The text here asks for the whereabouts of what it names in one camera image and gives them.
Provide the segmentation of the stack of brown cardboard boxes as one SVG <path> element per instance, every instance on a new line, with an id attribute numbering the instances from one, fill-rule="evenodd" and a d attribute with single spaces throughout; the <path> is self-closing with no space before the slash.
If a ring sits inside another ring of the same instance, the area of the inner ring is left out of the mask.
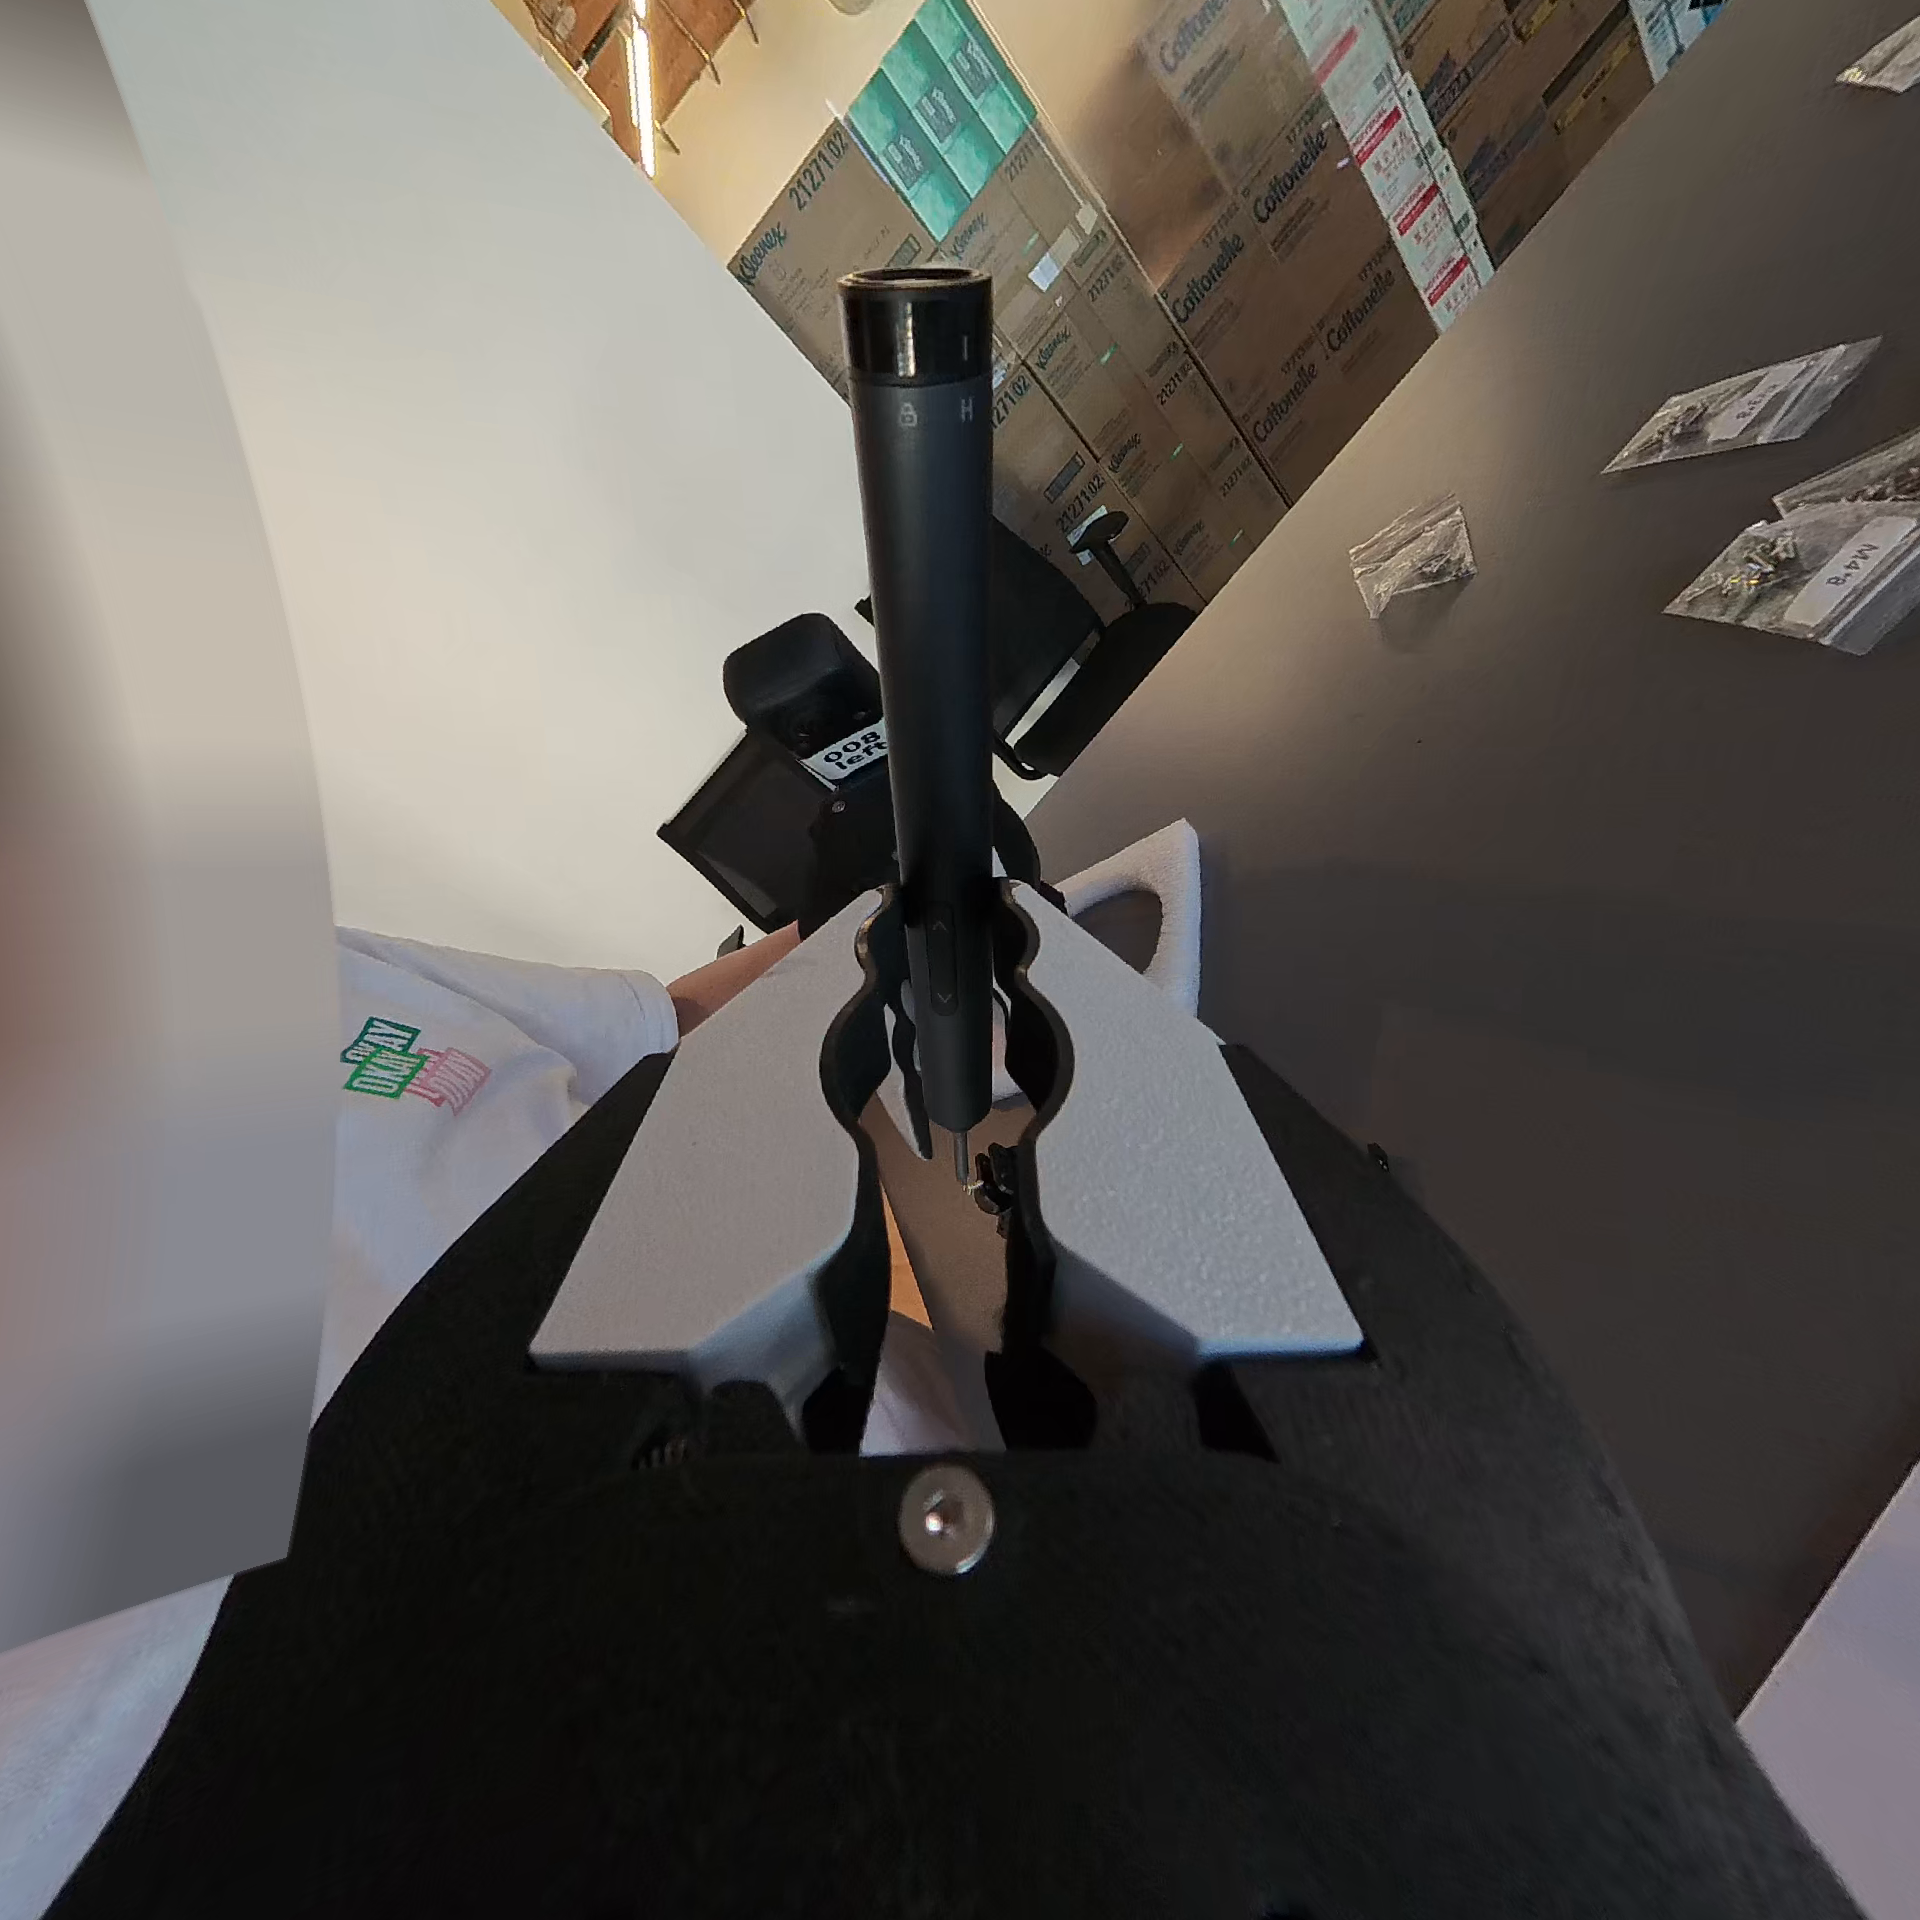
<path id="1" fill-rule="evenodd" d="M 994 513 L 1077 560 L 1105 532 L 1147 598 L 1200 608 L 1442 335 L 1282 1 L 968 3 L 1036 107 L 933 241 L 864 155 L 851 100 L 732 254 L 845 393 L 838 284 L 992 282 Z M 1495 267 L 1715 3 L 1372 1 Z"/>

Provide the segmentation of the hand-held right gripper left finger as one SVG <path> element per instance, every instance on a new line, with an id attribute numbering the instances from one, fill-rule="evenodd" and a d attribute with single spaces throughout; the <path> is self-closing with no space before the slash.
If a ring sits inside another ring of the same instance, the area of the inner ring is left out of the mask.
<path id="1" fill-rule="evenodd" d="M 533 1366 L 756 1384 L 810 1447 L 860 1447 L 891 1300 L 860 1121 L 901 971 L 900 903 L 866 890 L 680 1042 Z"/>

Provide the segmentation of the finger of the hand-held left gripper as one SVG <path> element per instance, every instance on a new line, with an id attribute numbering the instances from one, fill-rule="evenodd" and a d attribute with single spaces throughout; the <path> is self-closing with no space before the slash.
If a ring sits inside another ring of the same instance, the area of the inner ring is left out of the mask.
<path id="1" fill-rule="evenodd" d="M 888 1074 L 877 1090 L 879 1105 L 900 1134 L 900 1140 L 903 1140 L 919 1160 L 931 1160 L 931 1121 L 922 1081 L 909 980 L 901 980 L 896 993 L 885 1001 L 884 1029 Z"/>

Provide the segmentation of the person's left forearm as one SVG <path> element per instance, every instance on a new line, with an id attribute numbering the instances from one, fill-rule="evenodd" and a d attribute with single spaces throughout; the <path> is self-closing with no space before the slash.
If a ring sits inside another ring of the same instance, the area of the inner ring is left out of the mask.
<path id="1" fill-rule="evenodd" d="M 751 943 L 732 947 L 667 984 L 678 1035 L 709 1019 L 729 999 L 771 971 L 802 943 L 797 922 L 783 923 Z"/>

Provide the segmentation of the dark brown desk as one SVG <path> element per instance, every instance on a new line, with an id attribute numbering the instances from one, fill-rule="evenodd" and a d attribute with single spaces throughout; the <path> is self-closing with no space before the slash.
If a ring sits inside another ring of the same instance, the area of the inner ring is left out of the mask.
<path id="1" fill-rule="evenodd" d="M 1915 620 L 1668 618 L 1915 425 L 1897 1 L 1728 3 L 1029 825 L 1186 817 L 1203 1018 L 1393 1173 L 1614 1456 L 1733 1710 L 1915 1453 Z M 1672 393 L 1881 338 L 1797 440 L 1603 473 Z M 1349 548 L 1455 494 L 1475 575 Z"/>

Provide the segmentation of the black office chair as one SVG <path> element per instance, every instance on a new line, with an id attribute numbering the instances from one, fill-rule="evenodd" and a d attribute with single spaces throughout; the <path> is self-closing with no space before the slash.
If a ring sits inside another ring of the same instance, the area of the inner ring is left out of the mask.
<path id="1" fill-rule="evenodd" d="M 867 599 L 889 756 L 953 799 L 998 756 L 1019 779 L 1062 774 L 1195 622 L 1137 584 L 1084 584 L 1062 546 L 1001 517 L 866 512 Z"/>

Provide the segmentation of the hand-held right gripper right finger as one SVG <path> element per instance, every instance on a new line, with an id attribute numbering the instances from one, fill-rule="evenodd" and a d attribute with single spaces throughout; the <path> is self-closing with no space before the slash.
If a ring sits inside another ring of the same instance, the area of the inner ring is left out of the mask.
<path id="1" fill-rule="evenodd" d="M 1234 1366 L 1365 1354 L 1225 1045 L 1197 1018 L 1197 883 L 1098 869 L 1088 902 L 1158 887 L 1140 970 L 1036 882 L 1003 877 L 994 973 L 1029 1104 L 999 1215 L 1005 1293 L 986 1398 L 1011 1450 L 1067 1450 L 1124 1390 L 1221 1399 Z"/>

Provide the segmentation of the black electric screwdriver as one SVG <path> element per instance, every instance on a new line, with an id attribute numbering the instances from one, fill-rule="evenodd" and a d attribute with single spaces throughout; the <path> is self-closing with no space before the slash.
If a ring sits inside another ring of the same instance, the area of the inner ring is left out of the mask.
<path id="1" fill-rule="evenodd" d="M 994 284 L 907 265 L 835 292 L 923 1111 L 966 1186 L 992 1107 Z"/>

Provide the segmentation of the stack of white red-label boxes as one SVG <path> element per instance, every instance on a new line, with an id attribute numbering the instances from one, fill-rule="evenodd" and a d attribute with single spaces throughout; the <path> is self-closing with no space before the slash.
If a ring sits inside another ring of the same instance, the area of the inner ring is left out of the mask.
<path id="1" fill-rule="evenodd" d="M 1494 276 L 1475 208 L 1374 1 L 1279 1 L 1435 332 Z"/>

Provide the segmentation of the stack of teal boxes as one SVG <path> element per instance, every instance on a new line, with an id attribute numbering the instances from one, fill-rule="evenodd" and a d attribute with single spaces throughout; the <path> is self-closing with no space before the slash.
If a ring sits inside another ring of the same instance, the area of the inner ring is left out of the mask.
<path id="1" fill-rule="evenodd" d="M 1037 109 L 968 3 L 923 1 L 844 117 L 866 159 L 940 243 Z"/>

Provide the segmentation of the printed instruction booklet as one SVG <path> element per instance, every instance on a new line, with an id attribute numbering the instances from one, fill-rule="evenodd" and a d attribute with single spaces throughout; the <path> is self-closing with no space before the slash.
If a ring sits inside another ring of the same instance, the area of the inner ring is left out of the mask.
<path id="1" fill-rule="evenodd" d="M 1871 1917 L 1918 1913 L 1918 1471 L 1739 1713 L 1739 1733 Z"/>

